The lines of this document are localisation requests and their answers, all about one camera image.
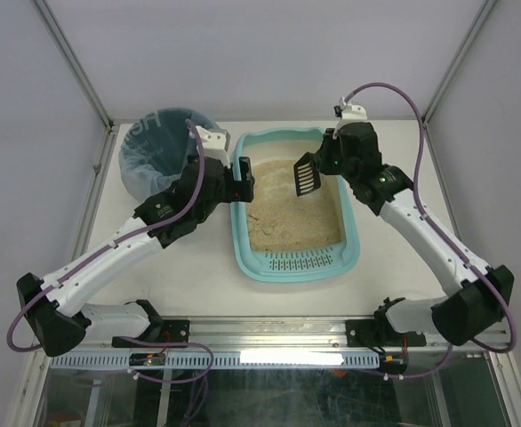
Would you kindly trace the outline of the black litter scoop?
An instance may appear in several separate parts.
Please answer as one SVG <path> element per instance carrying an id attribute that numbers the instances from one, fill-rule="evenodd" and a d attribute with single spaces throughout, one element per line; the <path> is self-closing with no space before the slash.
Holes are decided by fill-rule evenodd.
<path id="1" fill-rule="evenodd" d="M 297 197 L 307 196 L 321 188 L 320 174 L 314 154 L 305 153 L 293 165 L 293 178 Z"/>

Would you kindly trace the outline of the teal litter box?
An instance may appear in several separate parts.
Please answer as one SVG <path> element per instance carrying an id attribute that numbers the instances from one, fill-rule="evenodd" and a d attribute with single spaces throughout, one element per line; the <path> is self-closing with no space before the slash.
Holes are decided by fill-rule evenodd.
<path id="1" fill-rule="evenodd" d="M 296 161 L 316 151 L 323 138 L 319 127 L 285 127 L 244 133 L 236 143 L 234 158 L 249 157 L 251 165 L 265 161 Z M 340 241 L 334 244 L 289 251 L 256 251 L 251 246 L 244 202 L 230 205 L 236 260 L 250 278 L 263 282 L 295 283 L 332 278 L 355 266 L 360 242 L 350 196 L 344 181 L 323 176 L 321 189 L 331 191 L 332 207 L 338 216 Z"/>

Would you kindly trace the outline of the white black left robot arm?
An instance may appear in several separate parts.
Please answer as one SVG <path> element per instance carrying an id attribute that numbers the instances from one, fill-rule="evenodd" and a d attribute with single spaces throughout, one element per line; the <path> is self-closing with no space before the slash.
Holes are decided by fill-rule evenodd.
<path id="1" fill-rule="evenodd" d="M 253 199 L 251 162 L 206 158 L 188 165 L 167 190 L 147 198 L 113 236 L 68 266 L 38 277 L 28 273 L 16 284 L 23 318 L 47 356 L 61 356 L 82 341 L 115 346 L 160 345 L 172 339 L 164 318 L 147 300 L 123 305 L 89 301 L 135 263 L 187 236 L 219 204 Z"/>

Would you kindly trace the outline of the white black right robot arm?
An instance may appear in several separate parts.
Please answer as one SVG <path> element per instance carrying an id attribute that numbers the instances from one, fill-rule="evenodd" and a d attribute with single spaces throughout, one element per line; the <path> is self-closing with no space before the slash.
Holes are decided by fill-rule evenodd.
<path id="1" fill-rule="evenodd" d="M 438 299 L 385 299 L 374 312 L 388 332 L 440 334 L 453 346 L 480 345 L 489 327 L 510 321 L 514 275 L 475 255 L 421 202 L 418 182 L 383 162 L 379 139 L 369 122 L 325 130 L 317 152 L 294 167 L 302 195 L 319 188 L 323 175 L 340 176 L 356 199 L 396 230 L 427 264 L 445 295 Z"/>

